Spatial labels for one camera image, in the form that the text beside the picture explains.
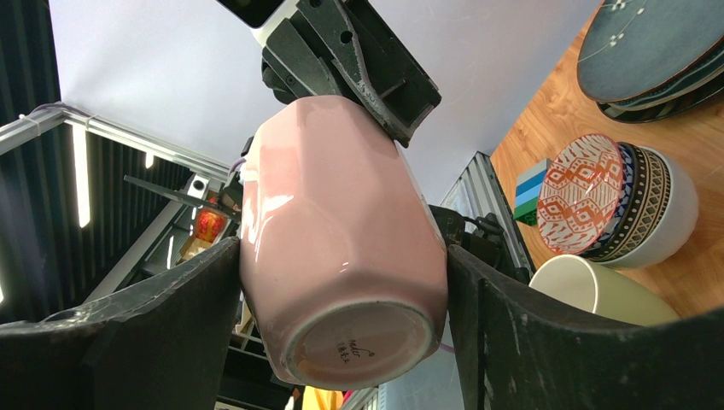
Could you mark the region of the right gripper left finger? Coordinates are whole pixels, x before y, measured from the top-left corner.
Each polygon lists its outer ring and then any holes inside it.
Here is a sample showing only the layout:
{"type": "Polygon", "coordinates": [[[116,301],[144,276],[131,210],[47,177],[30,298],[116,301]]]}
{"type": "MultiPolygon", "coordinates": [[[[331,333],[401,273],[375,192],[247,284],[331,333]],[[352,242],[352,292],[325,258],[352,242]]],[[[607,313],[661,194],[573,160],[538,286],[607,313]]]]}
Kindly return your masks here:
{"type": "Polygon", "coordinates": [[[1,328],[4,409],[211,409],[240,301],[228,237],[151,278],[1,328]]]}

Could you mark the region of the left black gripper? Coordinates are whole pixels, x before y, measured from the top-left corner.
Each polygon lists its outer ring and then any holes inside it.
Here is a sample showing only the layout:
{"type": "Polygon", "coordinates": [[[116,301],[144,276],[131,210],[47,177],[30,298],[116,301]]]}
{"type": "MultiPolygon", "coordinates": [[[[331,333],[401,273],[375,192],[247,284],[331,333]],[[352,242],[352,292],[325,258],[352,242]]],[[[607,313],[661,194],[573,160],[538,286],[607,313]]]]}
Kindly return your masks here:
{"type": "Polygon", "coordinates": [[[262,49],[262,80],[282,104],[342,89],[291,18],[298,10],[342,78],[391,139],[407,148],[441,102],[438,86],[368,1],[218,0],[262,49]]]}

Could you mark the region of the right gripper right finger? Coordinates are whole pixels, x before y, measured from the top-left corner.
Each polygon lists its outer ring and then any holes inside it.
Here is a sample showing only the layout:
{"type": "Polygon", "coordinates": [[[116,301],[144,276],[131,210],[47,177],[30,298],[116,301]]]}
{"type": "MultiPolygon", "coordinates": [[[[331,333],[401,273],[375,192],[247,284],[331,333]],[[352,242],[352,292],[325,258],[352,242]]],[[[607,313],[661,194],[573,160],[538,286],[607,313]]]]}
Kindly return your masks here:
{"type": "Polygon", "coordinates": [[[637,326],[584,312],[447,250],[467,409],[720,409],[723,311],[637,326]]]}

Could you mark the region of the pink mug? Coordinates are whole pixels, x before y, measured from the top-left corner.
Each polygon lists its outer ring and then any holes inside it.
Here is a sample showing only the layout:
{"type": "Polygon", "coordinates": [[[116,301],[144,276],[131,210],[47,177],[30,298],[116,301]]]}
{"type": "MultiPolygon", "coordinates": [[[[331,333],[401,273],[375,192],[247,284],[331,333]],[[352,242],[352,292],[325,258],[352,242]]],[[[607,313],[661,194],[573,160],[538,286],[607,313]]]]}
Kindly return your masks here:
{"type": "Polygon", "coordinates": [[[239,235],[244,298],[281,380],[372,387],[438,349],[446,245],[401,147],[357,103],[304,97],[260,126],[239,235]]]}

